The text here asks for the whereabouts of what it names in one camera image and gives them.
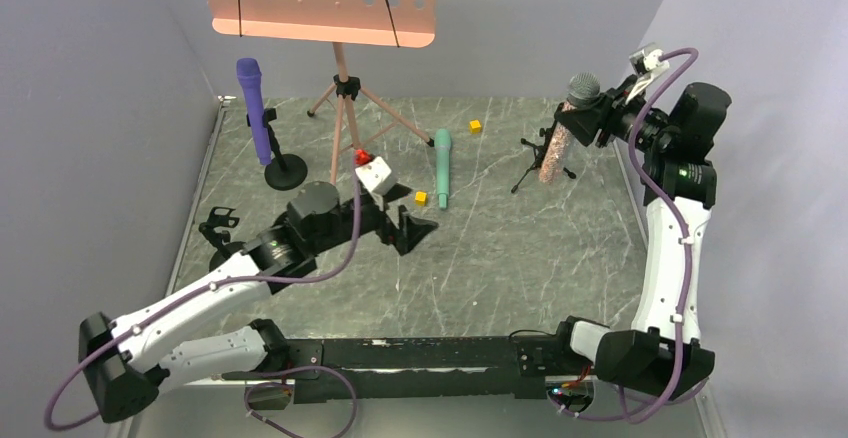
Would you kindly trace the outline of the black round-base microphone stand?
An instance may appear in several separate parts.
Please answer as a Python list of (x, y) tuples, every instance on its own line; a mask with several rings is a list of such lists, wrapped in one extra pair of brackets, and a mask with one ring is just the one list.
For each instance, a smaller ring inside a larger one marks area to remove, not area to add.
[(277, 119), (274, 108), (265, 108), (263, 124), (268, 134), (272, 160), (264, 169), (264, 179), (274, 190), (287, 191), (298, 188), (306, 179), (308, 167), (296, 154), (283, 153), (271, 122)]

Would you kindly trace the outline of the purple microphone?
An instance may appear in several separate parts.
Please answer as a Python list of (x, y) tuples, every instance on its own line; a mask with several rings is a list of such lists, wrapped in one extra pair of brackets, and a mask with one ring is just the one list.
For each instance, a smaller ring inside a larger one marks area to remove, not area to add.
[(262, 96), (262, 73), (255, 58), (240, 58), (236, 62), (236, 75), (241, 86), (247, 122), (251, 130), (257, 158), (262, 166), (272, 161), (270, 139), (264, 122), (264, 99)]

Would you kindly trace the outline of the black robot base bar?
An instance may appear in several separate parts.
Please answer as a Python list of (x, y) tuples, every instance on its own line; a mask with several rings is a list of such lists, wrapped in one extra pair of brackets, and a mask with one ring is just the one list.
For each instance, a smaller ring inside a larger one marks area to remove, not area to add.
[(556, 335), (292, 339), (274, 378), (297, 404), (506, 395), (544, 399), (590, 362)]

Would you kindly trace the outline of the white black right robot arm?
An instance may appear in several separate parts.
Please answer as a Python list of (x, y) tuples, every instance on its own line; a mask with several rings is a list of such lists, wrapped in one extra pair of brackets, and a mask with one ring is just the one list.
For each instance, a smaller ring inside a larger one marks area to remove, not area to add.
[(552, 332), (411, 338), (397, 347), (395, 391), (402, 397), (510, 394), (585, 402), (593, 379), (675, 400), (706, 382), (716, 356), (701, 342), (698, 267), (716, 201), (717, 173), (707, 159), (730, 96), (688, 84), (673, 109), (657, 109), (634, 77), (560, 109), (559, 124), (585, 144), (613, 138), (640, 151), (648, 221), (647, 262), (630, 326), (614, 330), (570, 316)]

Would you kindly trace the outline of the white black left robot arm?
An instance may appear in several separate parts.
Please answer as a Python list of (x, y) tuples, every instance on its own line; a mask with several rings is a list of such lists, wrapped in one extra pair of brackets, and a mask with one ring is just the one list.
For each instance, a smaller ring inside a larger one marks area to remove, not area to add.
[(96, 312), (79, 325), (78, 359), (104, 423), (130, 418), (160, 395), (224, 372), (266, 373), (286, 360), (285, 339), (269, 320), (235, 332), (192, 339), (207, 322), (232, 309), (272, 297), (301, 280), (315, 283), (338, 275), (315, 275), (319, 254), (342, 244), (352, 260), (358, 239), (375, 233), (401, 255), (414, 246), (415, 226), (405, 206), (392, 220), (392, 202), (411, 194), (405, 185), (372, 173), (354, 182), (341, 201), (324, 181), (306, 184), (273, 224), (244, 243), (190, 285), (136, 312), (109, 318)]

